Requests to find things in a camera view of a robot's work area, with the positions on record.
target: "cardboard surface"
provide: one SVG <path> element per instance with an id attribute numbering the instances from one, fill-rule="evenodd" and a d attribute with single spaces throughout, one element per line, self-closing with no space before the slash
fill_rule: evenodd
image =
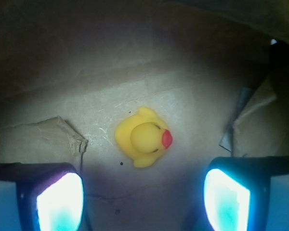
<path id="1" fill-rule="evenodd" d="M 268 76 L 233 129 L 234 156 L 289 155 L 289 67 Z"/>
<path id="2" fill-rule="evenodd" d="M 247 24 L 289 44 L 289 0 L 170 0 Z"/>
<path id="3" fill-rule="evenodd" d="M 0 128 L 0 163 L 71 163 L 80 173 L 87 140 L 62 118 Z"/>
<path id="4" fill-rule="evenodd" d="M 94 230 L 192 230 L 209 162 L 230 156 L 219 142 L 240 91 L 267 75 L 271 37 L 159 0 L 0 3 L 0 128 L 59 115 L 88 140 L 82 177 Z M 146 169 L 114 141 L 139 106 L 173 134 Z M 56 158 L 72 161 L 64 143 L 68 155 Z"/>

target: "duck body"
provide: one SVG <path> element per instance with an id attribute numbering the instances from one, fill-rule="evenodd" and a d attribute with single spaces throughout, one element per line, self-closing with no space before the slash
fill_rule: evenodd
<path id="1" fill-rule="evenodd" d="M 115 130 L 120 149 L 134 160 L 135 167 L 148 167 L 164 155 L 172 143 L 167 124 L 148 107 L 123 120 Z"/>

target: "led light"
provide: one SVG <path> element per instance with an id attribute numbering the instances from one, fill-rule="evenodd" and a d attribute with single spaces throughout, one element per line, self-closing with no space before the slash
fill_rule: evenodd
<path id="1" fill-rule="evenodd" d="M 76 173 L 67 173 L 37 197 L 41 231 L 76 231 L 83 208 L 83 185 Z"/>
<path id="2" fill-rule="evenodd" d="M 275 43 L 277 43 L 277 41 L 275 39 L 271 40 L 271 45 L 274 45 Z"/>
<path id="3" fill-rule="evenodd" d="M 204 202 L 214 230 L 247 230 L 250 191 L 219 169 L 212 169 L 206 175 Z"/>

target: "black light housing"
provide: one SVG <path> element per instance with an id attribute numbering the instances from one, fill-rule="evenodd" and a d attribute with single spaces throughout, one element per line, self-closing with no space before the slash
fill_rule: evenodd
<path id="1" fill-rule="evenodd" d="M 287 197 L 280 190 L 289 191 L 289 157 L 215 158 L 204 185 L 209 222 L 215 230 L 267 230 Z M 279 223 L 289 223 L 289 217 Z"/>
<path id="2" fill-rule="evenodd" d="M 13 190 L 18 214 L 6 211 L 13 219 L 9 224 L 8 219 L 2 217 L 1 230 L 17 230 L 17 224 L 23 231 L 78 229 L 83 210 L 83 185 L 71 164 L 0 164 L 0 191 L 13 197 L 13 193 L 9 193 Z M 0 200 L 3 207 L 11 201 L 6 197 Z"/>

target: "orange beak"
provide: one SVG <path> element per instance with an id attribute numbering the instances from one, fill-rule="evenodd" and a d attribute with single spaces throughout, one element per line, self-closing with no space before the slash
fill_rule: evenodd
<path id="1" fill-rule="evenodd" d="M 170 131 L 166 130 L 162 137 L 162 144 L 164 145 L 165 149 L 169 148 L 172 144 L 172 135 Z"/>

